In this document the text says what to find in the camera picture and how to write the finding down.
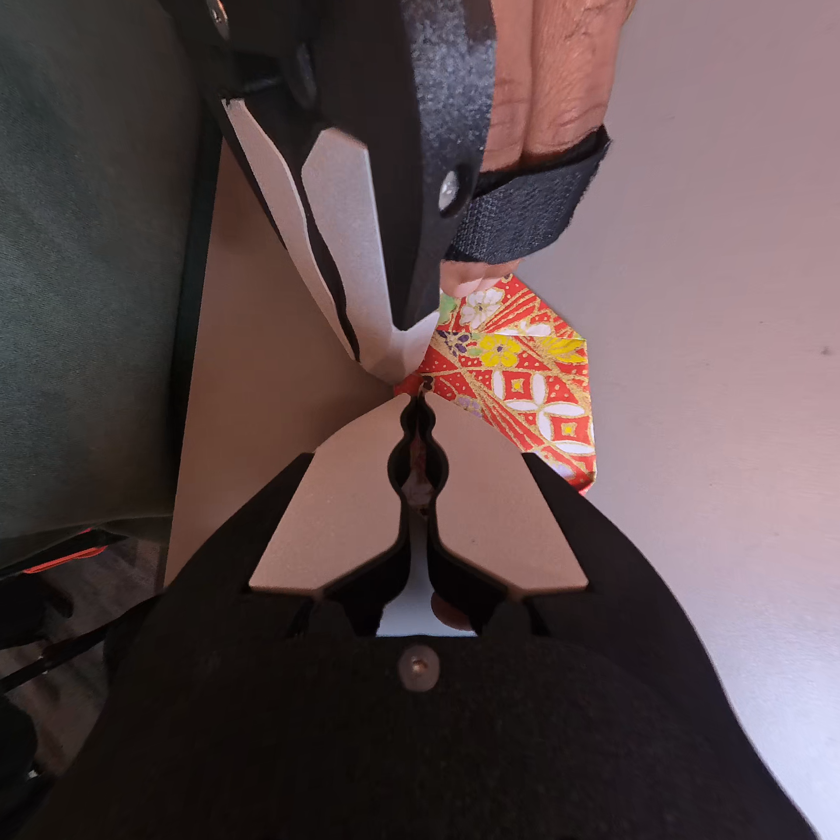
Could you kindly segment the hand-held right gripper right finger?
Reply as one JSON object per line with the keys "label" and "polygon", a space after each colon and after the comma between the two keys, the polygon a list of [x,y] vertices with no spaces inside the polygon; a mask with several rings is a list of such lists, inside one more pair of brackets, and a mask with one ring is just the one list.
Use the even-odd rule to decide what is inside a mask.
{"label": "hand-held right gripper right finger", "polygon": [[421,435],[428,572],[444,602],[483,628],[504,602],[583,592],[588,579],[522,451],[495,427],[428,392]]}

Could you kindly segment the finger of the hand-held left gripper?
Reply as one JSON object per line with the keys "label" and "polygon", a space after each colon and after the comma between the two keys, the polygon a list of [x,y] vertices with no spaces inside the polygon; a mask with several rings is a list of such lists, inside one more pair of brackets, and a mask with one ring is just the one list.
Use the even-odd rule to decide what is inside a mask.
{"label": "finger of the hand-held left gripper", "polygon": [[341,325],[336,302],[312,252],[308,219],[289,165],[242,98],[229,100],[224,110],[291,261],[343,348],[355,360],[357,352]]}
{"label": "finger of the hand-held left gripper", "polygon": [[432,285],[431,312],[406,330],[397,328],[367,147],[339,129],[324,129],[301,176],[314,222],[339,272],[360,364],[382,382],[400,384],[422,363],[438,323],[439,276]]}

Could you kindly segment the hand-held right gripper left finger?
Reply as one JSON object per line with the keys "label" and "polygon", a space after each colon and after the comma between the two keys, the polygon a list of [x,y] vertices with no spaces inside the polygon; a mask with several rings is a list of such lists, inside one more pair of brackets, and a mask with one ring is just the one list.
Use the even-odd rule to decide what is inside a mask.
{"label": "hand-held right gripper left finger", "polygon": [[317,447],[248,587],[339,603],[378,628],[411,572],[410,471],[416,400],[398,395]]}

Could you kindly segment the green backed red floral paper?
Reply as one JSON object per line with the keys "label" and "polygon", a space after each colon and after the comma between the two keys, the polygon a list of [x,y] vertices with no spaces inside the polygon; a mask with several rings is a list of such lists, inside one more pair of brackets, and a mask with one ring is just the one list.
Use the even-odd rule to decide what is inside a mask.
{"label": "green backed red floral paper", "polygon": [[432,392],[539,456],[581,494],[596,478],[586,341],[510,274],[466,297],[442,294],[437,327],[394,394]]}

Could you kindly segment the person's left hand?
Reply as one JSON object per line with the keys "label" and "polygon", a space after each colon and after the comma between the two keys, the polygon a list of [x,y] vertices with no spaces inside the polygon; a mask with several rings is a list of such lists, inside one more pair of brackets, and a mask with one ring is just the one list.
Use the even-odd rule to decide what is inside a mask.
{"label": "person's left hand", "polygon": [[635,1],[494,1],[495,89],[474,203],[439,286],[494,287],[569,226],[603,162],[624,26]]}

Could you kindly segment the red object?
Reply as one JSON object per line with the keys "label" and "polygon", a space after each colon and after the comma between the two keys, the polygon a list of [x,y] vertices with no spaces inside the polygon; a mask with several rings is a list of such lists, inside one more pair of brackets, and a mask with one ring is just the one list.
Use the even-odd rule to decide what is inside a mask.
{"label": "red object", "polygon": [[101,528],[88,528],[63,542],[48,546],[30,556],[6,563],[1,568],[1,581],[21,574],[38,574],[58,565],[95,557],[107,548],[128,539],[125,535]]}

